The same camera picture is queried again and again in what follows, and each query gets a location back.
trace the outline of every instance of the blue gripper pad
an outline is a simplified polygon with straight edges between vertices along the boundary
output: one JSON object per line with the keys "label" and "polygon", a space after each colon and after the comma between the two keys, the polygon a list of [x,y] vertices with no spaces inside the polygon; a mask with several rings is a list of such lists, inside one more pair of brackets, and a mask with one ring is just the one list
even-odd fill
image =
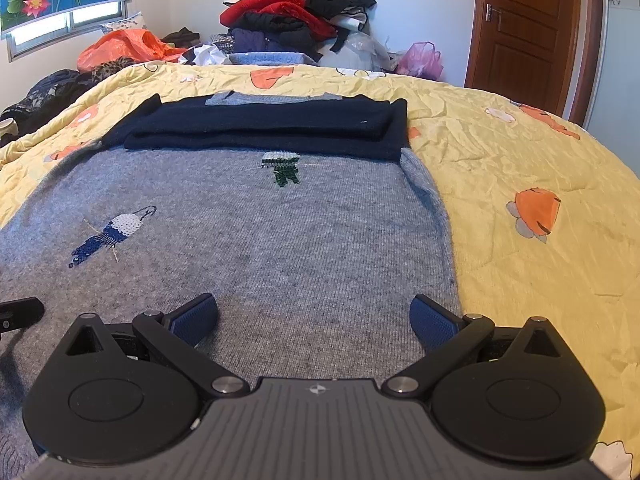
{"label": "blue gripper pad", "polygon": [[409,322],[425,352],[447,342],[465,327],[462,319],[422,294],[411,302]]}
{"label": "blue gripper pad", "polygon": [[162,324],[184,342],[196,346],[215,329],[218,306],[211,294],[201,294],[162,318]]}

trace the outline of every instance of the black circular disc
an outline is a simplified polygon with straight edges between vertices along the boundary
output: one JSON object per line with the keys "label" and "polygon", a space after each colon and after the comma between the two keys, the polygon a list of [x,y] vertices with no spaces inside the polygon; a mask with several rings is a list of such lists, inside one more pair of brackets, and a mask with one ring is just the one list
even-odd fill
{"label": "black circular disc", "polygon": [[460,368],[437,384],[431,413],[445,433],[485,457],[523,465],[590,452],[604,420],[597,392],[568,368],[499,362]]}
{"label": "black circular disc", "polygon": [[23,407],[34,444],[76,463],[115,465],[142,460],[171,446],[200,411],[193,385],[161,365],[100,352],[73,356],[46,369]]}

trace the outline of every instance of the bed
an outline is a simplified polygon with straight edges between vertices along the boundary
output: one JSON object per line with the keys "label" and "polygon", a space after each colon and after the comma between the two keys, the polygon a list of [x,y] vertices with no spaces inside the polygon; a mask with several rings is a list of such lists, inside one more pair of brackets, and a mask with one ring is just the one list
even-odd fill
{"label": "bed", "polygon": [[[594,460],[614,478],[640,471],[632,465],[640,450],[640,181],[586,131],[535,108],[377,72],[149,62],[111,76],[0,150],[0,227],[64,158],[147,98],[157,93],[172,102],[225,90],[406,99],[411,149],[449,216],[462,311],[501,326],[548,317],[606,403]],[[10,341],[0,343],[0,359],[8,358]],[[11,467],[0,465],[0,477]]]}

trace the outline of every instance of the pillow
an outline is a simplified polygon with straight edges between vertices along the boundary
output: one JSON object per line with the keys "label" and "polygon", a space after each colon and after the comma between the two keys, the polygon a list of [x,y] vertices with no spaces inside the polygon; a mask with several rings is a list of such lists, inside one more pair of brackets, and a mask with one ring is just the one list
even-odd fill
{"label": "pillow", "polygon": [[117,22],[101,23],[100,28],[104,34],[113,32],[114,30],[122,30],[123,28],[148,28],[145,25],[145,19],[142,17],[142,12],[138,12],[133,16],[118,20]]}

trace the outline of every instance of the door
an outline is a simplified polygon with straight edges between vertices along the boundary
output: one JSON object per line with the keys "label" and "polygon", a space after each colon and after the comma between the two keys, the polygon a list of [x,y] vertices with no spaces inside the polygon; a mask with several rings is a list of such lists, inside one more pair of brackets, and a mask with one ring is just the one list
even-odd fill
{"label": "door", "polygon": [[476,0],[466,86],[561,115],[580,0]]}

